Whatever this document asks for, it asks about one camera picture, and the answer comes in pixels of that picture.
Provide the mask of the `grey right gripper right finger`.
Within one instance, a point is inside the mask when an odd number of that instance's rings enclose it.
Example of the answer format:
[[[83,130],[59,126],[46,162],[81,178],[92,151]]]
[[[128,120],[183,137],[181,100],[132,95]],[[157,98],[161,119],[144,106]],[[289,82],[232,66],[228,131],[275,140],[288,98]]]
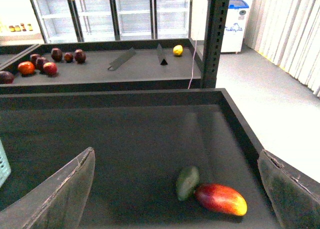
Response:
[[[320,183],[267,150],[257,160],[263,187],[284,229],[320,227]]]

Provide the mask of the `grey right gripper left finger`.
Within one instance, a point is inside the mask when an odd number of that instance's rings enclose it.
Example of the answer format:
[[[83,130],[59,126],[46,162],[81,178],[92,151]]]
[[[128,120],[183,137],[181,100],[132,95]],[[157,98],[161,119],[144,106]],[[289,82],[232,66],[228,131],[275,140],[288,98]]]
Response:
[[[89,147],[0,213],[2,229],[76,229],[95,172]]]

